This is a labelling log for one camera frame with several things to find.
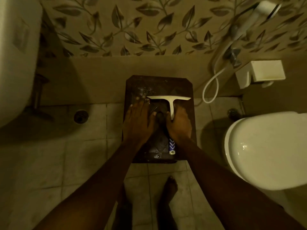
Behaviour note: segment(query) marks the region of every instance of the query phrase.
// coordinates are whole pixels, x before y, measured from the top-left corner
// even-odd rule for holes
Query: brush handle
[[[175,153],[175,142],[172,138],[169,138],[169,154],[174,155]]]

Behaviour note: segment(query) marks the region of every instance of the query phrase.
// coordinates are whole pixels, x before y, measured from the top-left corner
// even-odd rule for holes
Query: bidet hose
[[[226,68],[227,68],[227,66],[224,67],[223,69],[221,69],[218,73],[216,73],[216,74],[207,82],[207,84],[205,85],[205,87],[204,87],[204,89],[203,89],[203,94],[202,94],[202,98],[203,98],[203,101],[204,101],[205,103],[208,103],[208,104],[209,104],[209,103],[213,102],[213,101],[215,100],[215,98],[217,97],[217,94],[218,94],[218,92],[219,92],[219,80],[217,79],[217,77],[218,77],[221,73],[223,73],[223,72],[225,71]],[[215,91],[214,97],[213,97],[213,99],[211,99],[210,101],[206,101],[206,100],[205,100],[205,91],[206,91],[208,85],[209,85],[214,79],[216,80],[216,91]]]

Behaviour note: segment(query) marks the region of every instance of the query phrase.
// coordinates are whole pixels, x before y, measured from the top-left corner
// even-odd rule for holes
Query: toilet seat lid
[[[234,125],[227,157],[243,179],[270,190],[307,183],[306,113],[272,113]]]

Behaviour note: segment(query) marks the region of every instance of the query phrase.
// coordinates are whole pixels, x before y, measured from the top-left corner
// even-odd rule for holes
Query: bathroom floor
[[[239,99],[221,97],[208,105],[198,98],[194,104],[198,146],[226,166],[221,141],[232,123],[227,111],[236,108],[242,113]],[[77,125],[73,115],[80,109],[87,110],[90,117],[86,123]],[[101,167],[121,142],[123,104],[55,106],[41,110],[52,115],[55,122],[21,116],[0,132],[7,144],[1,147],[2,155],[6,155],[3,166],[5,173],[10,174],[1,177],[4,182],[0,188],[4,191],[10,187],[12,191],[2,195],[8,211],[9,223],[4,226],[7,229],[32,229]],[[170,204],[178,229],[224,229],[186,161],[131,164],[124,183],[133,204],[133,229],[157,229],[156,204],[170,175],[178,183],[178,192]],[[116,205],[105,229],[111,229],[115,208]],[[5,218],[5,210],[0,212],[3,213],[0,221]]]

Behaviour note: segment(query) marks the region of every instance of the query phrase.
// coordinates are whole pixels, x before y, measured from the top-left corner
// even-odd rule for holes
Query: leaf patterned wall tile
[[[51,22],[43,21],[42,28],[60,39],[62,56],[106,57],[213,55],[229,27],[247,18],[261,0],[40,1]],[[307,0],[281,2],[272,20],[242,35],[246,52],[305,49]],[[40,55],[55,58],[50,48]]]

